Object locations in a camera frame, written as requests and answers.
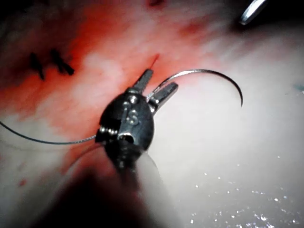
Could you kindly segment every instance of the engraved number on instrument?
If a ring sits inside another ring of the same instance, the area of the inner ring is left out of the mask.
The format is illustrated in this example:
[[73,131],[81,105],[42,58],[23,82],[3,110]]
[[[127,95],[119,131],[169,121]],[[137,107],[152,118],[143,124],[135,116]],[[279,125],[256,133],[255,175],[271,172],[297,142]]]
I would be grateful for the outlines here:
[[127,123],[131,125],[137,125],[138,124],[138,113],[135,109],[130,110],[131,104],[129,102],[124,102],[124,111],[128,112],[126,121]]

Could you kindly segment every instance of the black suture stitch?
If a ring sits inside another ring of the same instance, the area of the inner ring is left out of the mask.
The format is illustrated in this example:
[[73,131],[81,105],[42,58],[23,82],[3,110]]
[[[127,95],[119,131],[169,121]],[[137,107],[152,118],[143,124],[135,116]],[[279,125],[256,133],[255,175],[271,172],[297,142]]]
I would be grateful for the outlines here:
[[[53,62],[58,66],[58,70],[60,73],[64,73],[66,71],[69,75],[73,75],[75,70],[67,63],[63,61],[63,59],[60,57],[60,54],[57,50],[52,49],[50,52]],[[29,55],[30,57],[30,65],[31,68],[38,71],[39,77],[41,80],[45,80],[45,76],[43,74],[43,67],[40,61],[38,60],[38,56],[35,53],[31,53]]]
[[60,57],[60,54],[57,50],[52,49],[51,50],[51,56],[53,58],[54,63],[58,66],[58,70],[60,73],[63,73],[63,69],[69,74],[73,75],[75,70],[67,63],[63,61],[63,59]]
[[39,62],[37,55],[33,52],[30,54],[30,64],[34,70],[38,71],[41,80],[44,81],[45,77],[42,71],[42,64]]

